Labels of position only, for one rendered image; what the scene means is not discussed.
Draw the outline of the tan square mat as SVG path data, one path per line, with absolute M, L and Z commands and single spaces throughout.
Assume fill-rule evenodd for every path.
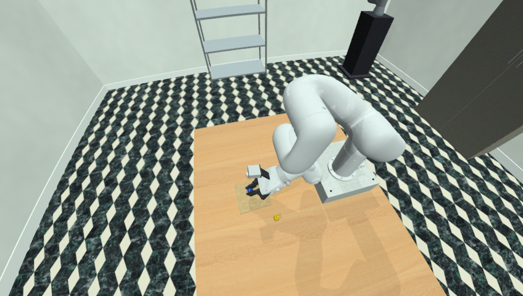
M 246 195 L 247 190 L 245 187 L 252 184 L 252 181 L 254 181 L 254 179 L 234 185 L 240 214 L 271 205 L 269 197 L 262 200 L 257 194 L 253 196 Z

